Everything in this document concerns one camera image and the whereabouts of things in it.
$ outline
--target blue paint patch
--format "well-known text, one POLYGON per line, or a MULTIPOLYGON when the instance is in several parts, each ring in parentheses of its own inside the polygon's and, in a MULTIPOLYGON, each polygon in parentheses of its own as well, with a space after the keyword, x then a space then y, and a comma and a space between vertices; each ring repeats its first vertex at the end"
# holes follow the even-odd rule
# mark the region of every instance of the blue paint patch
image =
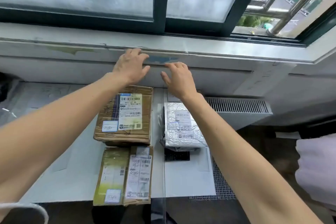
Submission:
POLYGON ((146 59, 147 62, 152 62, 152 63, 159 63, 159 64, 163 64, 166 62, 169 62, 171 60, 177 60, 179 58, 175 58, 175 57, 162 57, 162 56, 149 56, 148 59, 146 59))

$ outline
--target peeling paint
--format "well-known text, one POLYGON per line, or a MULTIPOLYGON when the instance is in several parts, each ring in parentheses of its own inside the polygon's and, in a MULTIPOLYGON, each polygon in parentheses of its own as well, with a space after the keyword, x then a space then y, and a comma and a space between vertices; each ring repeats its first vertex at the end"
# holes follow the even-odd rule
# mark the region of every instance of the peeling paint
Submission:
POLYGON ((48 46, 47 48, 49 50, 70 53, 72 55, 76 55, 77 52, 95 52, 94 49, 88 49, 88 48, 56 47, 56 46, 48 46))
POLYGON ((148 59, 146 59, 146 61, 163 64, 163 63, 169 62, 171 60, 177 60, 177 59, 179 59, 179 58, 178 57, 169 57, 169 56, 154 56, 154 55, 151 55, 151 56, 149 56, 148 59))

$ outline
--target white radiator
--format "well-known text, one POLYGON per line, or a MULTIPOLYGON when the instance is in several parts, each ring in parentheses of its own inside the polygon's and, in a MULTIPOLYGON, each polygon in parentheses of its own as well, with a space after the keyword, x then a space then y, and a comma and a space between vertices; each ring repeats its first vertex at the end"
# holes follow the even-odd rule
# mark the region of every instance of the white radiator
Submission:
POLYGON ((209 105, 235 130, 272 115, 270 105, 261 99, 206 97, 209 105))

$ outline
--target open window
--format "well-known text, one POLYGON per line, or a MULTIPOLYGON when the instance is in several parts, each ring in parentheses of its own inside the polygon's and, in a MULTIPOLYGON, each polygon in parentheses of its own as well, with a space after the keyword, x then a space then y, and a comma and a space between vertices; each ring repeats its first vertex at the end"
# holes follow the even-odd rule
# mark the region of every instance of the open window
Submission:
POLYGON ((0 22, 307 46, 336 0, 0 0, 0 22))

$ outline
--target wire grid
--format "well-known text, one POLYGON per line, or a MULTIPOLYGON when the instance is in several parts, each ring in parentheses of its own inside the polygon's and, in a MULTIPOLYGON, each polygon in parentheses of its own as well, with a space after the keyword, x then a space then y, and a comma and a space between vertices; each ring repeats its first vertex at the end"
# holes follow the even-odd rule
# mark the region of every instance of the wire grid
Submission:
POLYGON ((215 182, 216 196, 195 196, 190 197, 193 200, 235 200, 236 195, 224 179, 222 172, 219 170, 216 162, 212 159, 213 179, 215 182))

